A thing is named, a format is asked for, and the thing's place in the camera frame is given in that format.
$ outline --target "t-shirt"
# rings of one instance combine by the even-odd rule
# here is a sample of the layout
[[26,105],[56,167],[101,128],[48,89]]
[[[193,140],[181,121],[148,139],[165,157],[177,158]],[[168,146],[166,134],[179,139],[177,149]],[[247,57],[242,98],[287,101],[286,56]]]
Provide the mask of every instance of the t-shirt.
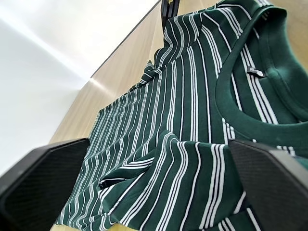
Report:
[[308,157],[308,76],[286,11],[223,0],[168,20],[138,84],[102,109],[56,223],[85,231],[259,231],[228,140]]

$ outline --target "neck tag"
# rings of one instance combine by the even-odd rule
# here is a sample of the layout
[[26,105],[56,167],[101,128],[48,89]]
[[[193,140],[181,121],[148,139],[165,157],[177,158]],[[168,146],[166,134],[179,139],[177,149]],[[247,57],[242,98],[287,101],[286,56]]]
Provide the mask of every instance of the neck tag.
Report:
[[262,71],[259,71],[252,66],[247,67],[247,74],[250,74],[250,75],[258,77],[258,78],[264,78],[265,77],[265,74]]

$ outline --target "white wall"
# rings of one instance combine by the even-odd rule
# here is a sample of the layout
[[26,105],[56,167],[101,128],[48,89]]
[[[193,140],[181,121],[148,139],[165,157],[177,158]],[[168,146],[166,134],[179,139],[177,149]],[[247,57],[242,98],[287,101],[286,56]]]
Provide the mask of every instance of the white wall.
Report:
[[0,17],[35,36],[91,76],[157,0],[1,0]]
[[0,20],[0,175],[45,145],[86,80]]

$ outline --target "green striped t-shirt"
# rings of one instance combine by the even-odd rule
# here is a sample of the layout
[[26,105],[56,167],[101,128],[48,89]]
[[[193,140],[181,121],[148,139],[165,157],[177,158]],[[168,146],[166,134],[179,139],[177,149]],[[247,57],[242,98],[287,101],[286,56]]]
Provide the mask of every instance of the green striped t-shirt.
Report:
[[290,51],[285,19],[266,0],[223,0],[170,19],[154,64],[99,112],[56,223],[262,230],[228,140],[308,157],[308,76]]

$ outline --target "black bracket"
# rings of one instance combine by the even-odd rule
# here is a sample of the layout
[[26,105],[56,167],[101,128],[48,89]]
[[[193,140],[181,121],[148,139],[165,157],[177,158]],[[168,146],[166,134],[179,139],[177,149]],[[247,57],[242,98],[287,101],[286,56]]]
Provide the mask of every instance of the black bracket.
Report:
[[162,15],[162,26],[165,29],[166,22],[169,18],[178,15],[180,0],[162,0],[161,15]]

